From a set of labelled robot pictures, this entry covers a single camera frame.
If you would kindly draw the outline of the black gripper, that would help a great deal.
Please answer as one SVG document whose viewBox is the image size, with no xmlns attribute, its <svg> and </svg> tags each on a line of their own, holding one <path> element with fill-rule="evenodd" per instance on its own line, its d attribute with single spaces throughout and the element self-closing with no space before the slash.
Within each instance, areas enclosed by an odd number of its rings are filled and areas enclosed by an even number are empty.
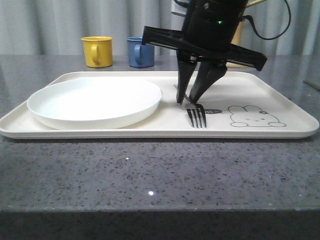
<svg viewBox="0 0 320 240">
<path fill-rule="evenodd" d="M 267 61 L 264 54 L 232 44 L 247 3 L 246 0 L 191 0 L 181 30 L 144 27 L 142 44 L 176 50 L 177 103 L 182 104 L 200 61 L 203 62 L 189 93 L 192 103 L 197 103 L 226 74 L 227 62 L 262 70 Z"/>
</svg>

